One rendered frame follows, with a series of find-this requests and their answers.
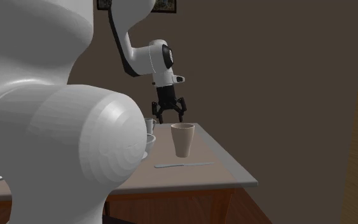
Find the dark framed wall picture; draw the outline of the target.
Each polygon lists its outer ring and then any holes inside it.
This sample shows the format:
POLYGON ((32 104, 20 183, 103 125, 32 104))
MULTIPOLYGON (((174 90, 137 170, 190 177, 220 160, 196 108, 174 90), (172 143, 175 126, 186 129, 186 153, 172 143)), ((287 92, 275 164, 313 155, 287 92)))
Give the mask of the dark framed wall picture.
MULTIPOLYGON (((112 0, 95 0, 97 9, 107 11, 112 0)), ((156 0, 152 13, 177 13, 177 0, 156 0)))

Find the white mug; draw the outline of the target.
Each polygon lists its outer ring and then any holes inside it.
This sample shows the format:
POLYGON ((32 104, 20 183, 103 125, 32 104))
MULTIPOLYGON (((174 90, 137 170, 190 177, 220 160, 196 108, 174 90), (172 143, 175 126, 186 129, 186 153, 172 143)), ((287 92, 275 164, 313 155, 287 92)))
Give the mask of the white mug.
POLYGON ((153 118, 145 118, 144 121, 146 124, 147 134, 153 134, 153 130, 156 125, 156 120, 153 118))

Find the beige tall cup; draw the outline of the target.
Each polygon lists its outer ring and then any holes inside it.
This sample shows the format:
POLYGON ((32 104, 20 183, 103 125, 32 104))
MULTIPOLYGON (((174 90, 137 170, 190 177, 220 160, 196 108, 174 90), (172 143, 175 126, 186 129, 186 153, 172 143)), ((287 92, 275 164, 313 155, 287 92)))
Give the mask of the beige tall cup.
POLYGON ((175 123, 170 127, 176 156, 179 158, 188 157, 195 133, 195 126, 191 123, 175 123))

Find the grey table knife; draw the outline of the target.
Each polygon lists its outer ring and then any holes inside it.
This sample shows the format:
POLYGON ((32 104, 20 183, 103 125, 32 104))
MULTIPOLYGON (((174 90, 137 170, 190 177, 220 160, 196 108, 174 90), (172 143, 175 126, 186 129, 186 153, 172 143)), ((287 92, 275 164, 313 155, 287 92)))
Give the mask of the grey table knife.
POLYGON ((201 163, 186 163, 186 164, 157 164, 154 168, 168 168, 168 167, 186 167, 186 166, 201 166, 201 165, 212 165, 214 162, 201 162, 201 163))

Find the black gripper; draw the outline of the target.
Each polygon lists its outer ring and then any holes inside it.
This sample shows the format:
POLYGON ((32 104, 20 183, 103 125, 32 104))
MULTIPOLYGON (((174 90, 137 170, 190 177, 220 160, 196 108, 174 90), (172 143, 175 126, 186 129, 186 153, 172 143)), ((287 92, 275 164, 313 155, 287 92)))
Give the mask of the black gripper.
POLYGON ((174 109, 178 113, 179 121, 183 122, 184 112, 187 111, 187 107, 183 97, 177 100, 174 86, 157 87, 156 91, 158 102, 153 101, 151 103, 151 110, 159 124, 163 123, 162 114, 166 109, 174 109))

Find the wooden table with grey top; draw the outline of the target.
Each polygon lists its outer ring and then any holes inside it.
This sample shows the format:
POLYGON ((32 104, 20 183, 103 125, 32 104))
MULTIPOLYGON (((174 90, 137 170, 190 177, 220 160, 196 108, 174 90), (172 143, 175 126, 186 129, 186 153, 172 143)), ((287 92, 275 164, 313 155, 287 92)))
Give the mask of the wooden table with grey top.
POLYGON ((258 181, 200 125, 188 158, 177 158, 170 125, 158 125, 151 155, 106 200, 104 214, 135 224, 272 224, 245 191, 258 181), (157 164, 214 162, 168 167, 157 164))

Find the white bowl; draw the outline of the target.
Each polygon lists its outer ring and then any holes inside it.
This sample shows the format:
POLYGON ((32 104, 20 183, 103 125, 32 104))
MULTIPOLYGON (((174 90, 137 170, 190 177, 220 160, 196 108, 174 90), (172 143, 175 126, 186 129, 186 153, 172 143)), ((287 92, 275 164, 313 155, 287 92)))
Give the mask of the white bowl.
POLYGON ((156 137, 153 134, 147 134, 147 142, 146 142, 145 152, 150 153, 155 141, 156 141, 156 137))

